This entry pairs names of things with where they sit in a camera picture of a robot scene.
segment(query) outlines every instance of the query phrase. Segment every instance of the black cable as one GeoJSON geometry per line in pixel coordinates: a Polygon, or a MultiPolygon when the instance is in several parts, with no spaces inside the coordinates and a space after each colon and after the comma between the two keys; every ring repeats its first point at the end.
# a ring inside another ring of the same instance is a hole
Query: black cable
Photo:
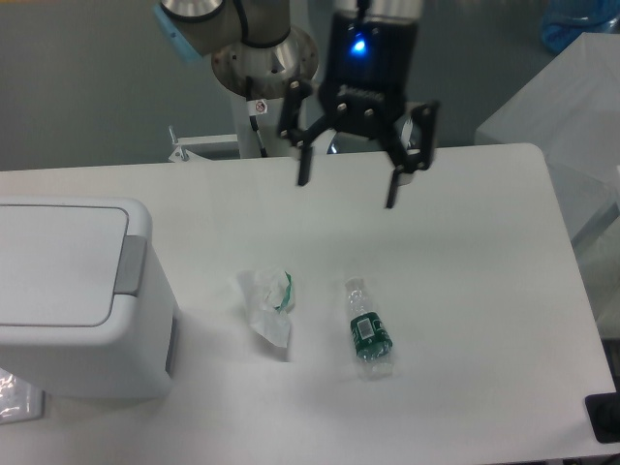
{"type": "Polygon", "coordinates": [[[366,11],[370,8],[370,0],[357,0],[357,22],[363,22],[366,11]]]}
{"type": "Polygon", "coordinates": [[[243,4],[241,0],[232,0],[234,3],[234,7],[236,8],[236,13],[239,16],[239,22],[241,23],[241,40],[244,41],[247,39],[250,26],[248,24],[248,16],[245,14],[245,9],[243,8],[243,4]]]}
{"type": "MultiPolygon", "coordinates": [[[[252,85],[254,81],[251,77],[247,77],[245,79],[245,101],[252,101],[252,85]]],[[[252,131],[256,134],[257,142],[259,143],[259,150],[261,151],[261,158],[268,158],[267,149],[264,147],[263,137],[261,136],[261,131],[259,129],[259,122],[256,119],[256,116],[250,115],[250,126],[252,127],[252,131]]]]}

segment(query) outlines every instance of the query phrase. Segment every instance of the crumpled plastic wrapper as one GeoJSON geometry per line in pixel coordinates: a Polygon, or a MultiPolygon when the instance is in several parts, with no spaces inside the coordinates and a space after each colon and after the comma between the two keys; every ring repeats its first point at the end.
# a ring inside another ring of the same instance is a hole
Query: crumpled plastic wrapper
{"type": "Polygon", "coordinates": [[[245,299],[248,324],[276,347],[286,348],[291,333],[288,312],[295,305],[293,278],[272,267],[240,271],[236,280],[245,299]]]}

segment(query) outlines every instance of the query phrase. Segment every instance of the plastic bottle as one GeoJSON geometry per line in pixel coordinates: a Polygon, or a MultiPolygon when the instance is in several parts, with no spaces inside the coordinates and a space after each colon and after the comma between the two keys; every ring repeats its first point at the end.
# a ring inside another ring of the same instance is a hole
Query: plastic bottle
{"type": "Polygon", "coordinates": [[[549,0],[541,39],[553,53],[560,53],[582,32],[611,32],[619,16],[620,0],[549,0]]]}
{"type": "Polygon", "coordinates": [[[357,357],[372,362],[391,352],[392,342],[377,315],[377,307],[365,289],[361,278],[351,278],[345,283],[349,300],[351,334],[357,357]]]}

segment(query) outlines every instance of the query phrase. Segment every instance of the black device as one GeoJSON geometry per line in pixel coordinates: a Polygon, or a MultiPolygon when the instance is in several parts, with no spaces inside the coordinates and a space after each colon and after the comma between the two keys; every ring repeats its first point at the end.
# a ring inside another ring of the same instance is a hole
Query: black device
{"type": "Polygon", "coordinates": [[[356,13],[334,14],[325,80],[318,90],[324,115],[303,130],[298,126],[303,101],[313,95],[312,84],[294,78],[289,82],[278,132],[300,150],[297,184],[310,179],[312,143],[324,131],[377,140],[394,165],[386,208],[396,202],[398,187],[415,171],[426,171],[433,162],[438,102],[416,105],[410,110],[420,138],[408,150],[396,130],[405,114],[405,85],[416,36],[416,20],[368,15],[369,2],[357,0],[356,13]]]}

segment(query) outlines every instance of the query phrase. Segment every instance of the green bottle label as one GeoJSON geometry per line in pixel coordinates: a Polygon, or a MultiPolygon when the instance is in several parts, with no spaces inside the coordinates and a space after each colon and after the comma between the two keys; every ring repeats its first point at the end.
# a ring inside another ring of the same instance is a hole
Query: green bottle label
{"type": "Polygon", "coordinates": [[[387,342],[391,347],[389,334],[375,312],[365,313],[351,320],[351,334],[356,345],[356,354],[380,342],[387,342]]]}

